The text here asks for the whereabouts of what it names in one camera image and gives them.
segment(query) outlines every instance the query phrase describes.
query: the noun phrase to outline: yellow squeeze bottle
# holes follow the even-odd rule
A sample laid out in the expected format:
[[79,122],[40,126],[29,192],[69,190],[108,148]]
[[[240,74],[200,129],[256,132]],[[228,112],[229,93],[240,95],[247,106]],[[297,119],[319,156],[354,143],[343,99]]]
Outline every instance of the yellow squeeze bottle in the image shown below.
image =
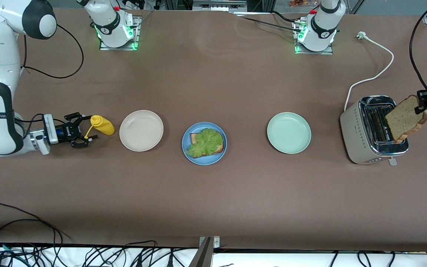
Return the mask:
[[113,124],[100,115],[93,115],[92,118],[90,118],[90,123],[95,129],[103,132],[105,135],[113,135],[115,132]]

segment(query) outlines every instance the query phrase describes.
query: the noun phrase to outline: light green plate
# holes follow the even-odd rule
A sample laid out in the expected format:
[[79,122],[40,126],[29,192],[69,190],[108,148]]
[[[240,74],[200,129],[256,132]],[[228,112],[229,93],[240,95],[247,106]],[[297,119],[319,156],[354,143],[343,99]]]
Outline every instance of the light green plate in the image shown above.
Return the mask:
[[268,139],[280,152],[296,154],[309,145],[311,128],[307,121],[296,113],[279,113],[268,123]]

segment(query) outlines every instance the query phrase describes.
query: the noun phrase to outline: white power cord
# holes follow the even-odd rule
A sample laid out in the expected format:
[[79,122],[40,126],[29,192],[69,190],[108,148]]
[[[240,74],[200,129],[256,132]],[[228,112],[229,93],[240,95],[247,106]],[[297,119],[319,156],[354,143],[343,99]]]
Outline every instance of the white power cord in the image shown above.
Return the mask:
[[345,101],[345,105],[344,105],[344,112],[347,110],[347,103],[349,103],[349,98],[350,98],[350,93],[352,92],[352,88],[354,88],[354,86],[356,86],[358,84],[361,84],[361,83],[364,83],[364,82],[367,82],[367,81],[371,81],[371,80],[374,80],[374,79],[378,78],[378,76],[380,76],[382,73],[384,73],[388,69],[388,67],[390,67],[391,63],[393,63],[393,60],[395,59],[395,55],[393,54],[393,52],[391,52],[390,50],[388,50],[386,47],[382,46],[381,44],[378,44],[377,42],[375,42],[372,39],[368,38],[367,34],[365,32],[359,32],[356,37],[359,40],[365,39],[365,40],[367,40],[367,41],[369,41],[369,42],[371,42],[373,44],[376,44],[379,47],[385,49],[388,53],[391,54],[391,61],[390,61],[390,63],[388,63],[388,66],[386,66],[382,71],[380,71],[380,73],[378,73],[375,77],[369,78],[369,79],[365,79],[363,81],[356,82],[356,83],[354,83],[349,88],[349,93],[347,94],[347,100]]

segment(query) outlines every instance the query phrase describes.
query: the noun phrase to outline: plate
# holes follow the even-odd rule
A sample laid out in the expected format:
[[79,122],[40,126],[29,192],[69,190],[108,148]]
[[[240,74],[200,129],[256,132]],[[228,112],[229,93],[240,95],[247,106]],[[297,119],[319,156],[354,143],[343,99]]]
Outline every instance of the plate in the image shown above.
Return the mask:
[[[192,134],[199,133],[201,130],[203,130],[205,128],[214,129],[220,133],[220,135],[224,139],[224,150],[222,152],[220,152],[219,154],[214,154],[211,156],[203,156],[200,158],[193,158],[193,157],[187,155],[185,152],[187,150],[189,150],[189,147],[192,145],[192,142],[190,141],[190,134],[191,133]],[[227,136],[225,135],[225,132],[218,125],[213,124],[213,123],[208,123],[208,122],[196,123],[196,124],[192,125],[191,127],[189,127],[182,137],[182,152],[184,153],[185,157],[188,160],[190,160],[191,162],[193,162],[197,165],[207,166],[207,165],[214,164],[215,162],[218,162],[224,156],[225,151],[227,151]]]
[[162,138],[164,125],[159,116],[149,110],[138,110],[126,118],[120,127],[123,145],[132,151],[143,152],[155,147]]
[[311,142],[311,128],[296,113],[279,113],[268,123],[268,140],[280,152],[296,154]]

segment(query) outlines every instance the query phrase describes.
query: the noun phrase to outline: blue plate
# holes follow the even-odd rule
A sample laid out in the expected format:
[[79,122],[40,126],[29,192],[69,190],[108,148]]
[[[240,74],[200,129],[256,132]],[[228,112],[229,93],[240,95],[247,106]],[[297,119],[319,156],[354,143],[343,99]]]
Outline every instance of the blue plate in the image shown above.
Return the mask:
[[[188,156],[185,152],[187,150],[189,150],[189,147],[192,145],[192,142],[190,141],[190,134],[191,133],[197,134],[205,128],[214,129],[217,132],[219,132],[220,135],[222,135],[222,138],[224,139],[224,150],[222,152],[220,152],[219,154],[214,154],[211,156],[203,156],[203,157],[196,158],[196,159],[191,157],[191,156]],[[208,122],[196,123],[196,124],[192,125],[191,127],[189,127],[186,130],[184,136],[182,137],[182,152],[184,153],[185,157],[188,160],[190,160],[191,162],[193,162],[197,165],[207,166],[207,165],[214,164],[215,162],[218,162],[224,156],[225,151],[227,151],[227,136],[225,135],[225,132],[218,125],[215,125],[213,123],[208,123]]]

